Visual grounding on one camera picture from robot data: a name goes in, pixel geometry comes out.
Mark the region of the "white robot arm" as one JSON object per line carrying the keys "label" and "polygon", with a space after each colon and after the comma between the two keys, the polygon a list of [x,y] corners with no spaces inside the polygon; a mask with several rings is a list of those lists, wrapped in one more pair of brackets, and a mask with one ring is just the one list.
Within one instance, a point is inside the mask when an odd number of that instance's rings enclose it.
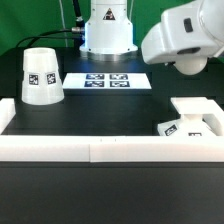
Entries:
{"label": "white robot arm", "polygon": [[[83,55],[102,59],[138,49],[126,6],[127,0],[91,0]],[[147,64],[205,65],[224,52],[224,0],[193,0],[165,10],[140,49]]]}

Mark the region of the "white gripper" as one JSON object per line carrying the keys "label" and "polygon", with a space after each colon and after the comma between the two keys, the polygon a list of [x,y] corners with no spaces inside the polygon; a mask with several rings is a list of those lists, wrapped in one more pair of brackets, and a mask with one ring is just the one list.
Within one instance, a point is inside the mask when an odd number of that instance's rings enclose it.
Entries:
{"label": "white gripper", "polygon": [[220,56],[224,51],[224,0],[193,0],[165,10],[141,49],[147,64]]}

